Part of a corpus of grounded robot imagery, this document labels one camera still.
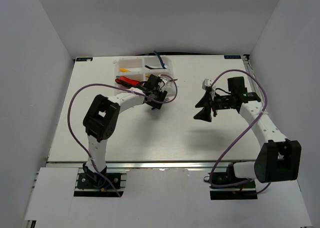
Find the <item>white compartment tray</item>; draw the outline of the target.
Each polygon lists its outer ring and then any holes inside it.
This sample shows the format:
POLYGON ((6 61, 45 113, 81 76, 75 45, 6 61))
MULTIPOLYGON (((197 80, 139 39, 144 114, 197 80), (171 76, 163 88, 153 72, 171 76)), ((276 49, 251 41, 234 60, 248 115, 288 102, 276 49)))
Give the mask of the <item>white compartment tray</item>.
POLYGON ((113 63, 115 65, 114 75, 116 76, 125 76, 127 78, 138 80, 138 81, 146 81, 145 75, 153 74, 158 76, 159 74, 167 74, 171 77, 174 76, 173 71, 173 63, 172 60, 168 58, 168 67, 167 69, 158 69, 158 70, 149 70, 145 67, 145 58, 149 56, 141 56, 141 57, 131 57, 131 58, 121 58, 115 60, 113 63), (130 72, 120 72, 119 69, 124 68, 130 70, 130 72))

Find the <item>blue sticker corner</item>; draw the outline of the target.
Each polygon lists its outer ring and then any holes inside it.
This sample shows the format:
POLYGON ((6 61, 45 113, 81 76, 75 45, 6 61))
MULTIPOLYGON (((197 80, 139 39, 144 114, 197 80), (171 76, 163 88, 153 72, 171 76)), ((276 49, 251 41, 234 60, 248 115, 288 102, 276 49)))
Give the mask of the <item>blue sticker corner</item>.
POLYGON ((225 59, 242 59, 241 55, 224 55, 225 59))
POLYGON ((93 57, 78 57, 76 58, 76 62, 91 62, 93 57))

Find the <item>yellow handle screwdriver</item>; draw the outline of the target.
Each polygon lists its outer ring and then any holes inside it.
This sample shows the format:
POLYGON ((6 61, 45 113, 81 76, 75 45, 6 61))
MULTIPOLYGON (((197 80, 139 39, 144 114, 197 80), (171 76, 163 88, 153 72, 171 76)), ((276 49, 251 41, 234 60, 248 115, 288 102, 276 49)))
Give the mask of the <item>yellow handle screwdriver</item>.
POLYGON ((120 71, 120 72, 130 72, 130 70, 124 69, 124 68, 120 68, 119 71, 120 71))

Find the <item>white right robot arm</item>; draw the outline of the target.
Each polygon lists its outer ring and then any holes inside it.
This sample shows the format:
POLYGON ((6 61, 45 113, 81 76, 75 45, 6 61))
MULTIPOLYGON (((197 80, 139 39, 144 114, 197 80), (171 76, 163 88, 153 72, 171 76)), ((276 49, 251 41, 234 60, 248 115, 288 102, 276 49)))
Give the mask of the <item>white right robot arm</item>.
POLYGON ((252 180, 261 183, 296 180, 299 173, 302 147, 289 140, 270 119, 260 97, 248 92, 243 77, 227 80, 228 94, 218 95, 212 80, 205 79, 204 96, 196 104, 201 110, 195 120, 211 122, 219 110, 234 109, 248 123, 260 145, 255 161, 235 162, 228 165, 223 177, 210 173, 209 183, 214 188, 238 187, 252 180))

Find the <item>blue sticker right corner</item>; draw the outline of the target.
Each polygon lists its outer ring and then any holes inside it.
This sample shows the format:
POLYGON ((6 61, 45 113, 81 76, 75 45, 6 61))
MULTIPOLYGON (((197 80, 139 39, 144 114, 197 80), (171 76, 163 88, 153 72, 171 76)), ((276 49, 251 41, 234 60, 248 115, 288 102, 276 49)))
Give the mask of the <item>blue sticker right corner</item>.
POLYGON ((241 55, 224 55, 225 59, 242 59, 241 55))

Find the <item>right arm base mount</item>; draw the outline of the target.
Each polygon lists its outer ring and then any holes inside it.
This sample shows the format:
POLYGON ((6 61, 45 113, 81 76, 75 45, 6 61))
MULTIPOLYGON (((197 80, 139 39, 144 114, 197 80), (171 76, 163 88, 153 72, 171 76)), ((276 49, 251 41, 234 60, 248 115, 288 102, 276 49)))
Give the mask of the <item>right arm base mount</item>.
POLYGON ((210 182, 210 174, 203 178, 209 184, 209 194, 211 200, 255 200, 258 198, 256 183, 250 181, 242 183, 245 178, 235 176, 233 163, 229 163, 225 170, 214 171, 211 182, 224 187, 213 187, 210 182))

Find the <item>blue handled cutters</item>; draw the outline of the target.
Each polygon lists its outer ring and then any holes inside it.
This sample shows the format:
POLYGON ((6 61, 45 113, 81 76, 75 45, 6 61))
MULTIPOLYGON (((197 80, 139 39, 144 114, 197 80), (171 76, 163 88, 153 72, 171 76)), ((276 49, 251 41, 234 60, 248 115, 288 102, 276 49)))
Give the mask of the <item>blue handled cutters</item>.
POLYGON ((144 59, 144 66, 149 70, 167 69, 167 56, 160 55, 159 52, 153 51, 154 56, 149 56, 144 59))

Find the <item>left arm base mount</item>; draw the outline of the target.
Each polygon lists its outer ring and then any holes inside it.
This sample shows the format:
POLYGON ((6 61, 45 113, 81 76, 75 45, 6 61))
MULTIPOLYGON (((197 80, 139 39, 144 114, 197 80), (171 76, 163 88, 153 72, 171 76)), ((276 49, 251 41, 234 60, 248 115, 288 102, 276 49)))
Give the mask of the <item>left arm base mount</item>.
POLYGON ((77 175, 74 197, 121 197, 124 193, 126 185, 126 174, 124 173, 106 173, 106 178, 109 179, 111 184, 119 193, 113 189, 108 181, 101 176, 98 180, 94 181, 84 171, 80 171, 77 175))

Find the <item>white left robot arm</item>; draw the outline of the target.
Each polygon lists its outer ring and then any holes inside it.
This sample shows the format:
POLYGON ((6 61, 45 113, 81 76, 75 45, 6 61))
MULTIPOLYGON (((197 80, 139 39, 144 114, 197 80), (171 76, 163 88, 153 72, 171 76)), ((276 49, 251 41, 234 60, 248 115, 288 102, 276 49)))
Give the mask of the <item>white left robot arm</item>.
POLYGON ((151 74, 143 85, 138 84, 127 92, 109 97, 97 95, 94 98, 83 120, 91 154, 83 169, 89 174, 88 181, 94 187, 101 187, 106 181, 104 173, 107 140, 116 129, 118 116, 123 111, 142 104, 160 109, 168 93, 160 87, 162 82, 162 78, 151 74))

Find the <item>aluminium rail front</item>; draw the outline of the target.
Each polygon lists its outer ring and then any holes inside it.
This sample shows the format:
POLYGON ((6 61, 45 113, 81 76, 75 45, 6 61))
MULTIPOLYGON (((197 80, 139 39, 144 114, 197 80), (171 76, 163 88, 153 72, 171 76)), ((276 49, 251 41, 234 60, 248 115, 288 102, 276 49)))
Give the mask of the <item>aluminium rail front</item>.
MULTIPOLYGON (((82 168, 81 162, 47 162, 46 167, 50 168, 82 168)), ((195 168, 211 169, 215 162, 210 161, 157 161, 157 162, 106 162, 108 169, 168 169, 168 168, 195 168)))

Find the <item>blue sticker left corner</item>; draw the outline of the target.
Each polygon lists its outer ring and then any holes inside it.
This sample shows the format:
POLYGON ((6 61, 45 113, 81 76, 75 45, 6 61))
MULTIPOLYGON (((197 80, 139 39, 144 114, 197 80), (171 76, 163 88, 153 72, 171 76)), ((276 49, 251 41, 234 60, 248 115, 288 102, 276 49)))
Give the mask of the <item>blue sticker left corner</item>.
POLYGON ((93 57, 78 57, 76 58, 76 62, 91 62, 93 57))

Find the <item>yellow pliers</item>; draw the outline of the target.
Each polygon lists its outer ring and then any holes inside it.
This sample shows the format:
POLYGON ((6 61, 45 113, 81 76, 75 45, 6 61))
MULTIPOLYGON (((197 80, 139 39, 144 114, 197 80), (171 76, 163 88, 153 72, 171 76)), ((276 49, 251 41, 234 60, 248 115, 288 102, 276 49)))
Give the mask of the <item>yellow pliers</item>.
MULTIPOLYGON (((153 75, 153 74, 145 75, 144 76, 145 80, 147 80, 151 75, 153 75)), ((174 79, 173 77, 171 77, 167 74, 159 74, 158 77, 160 77, 165 83, 177 81, 177 79, 174 79)))

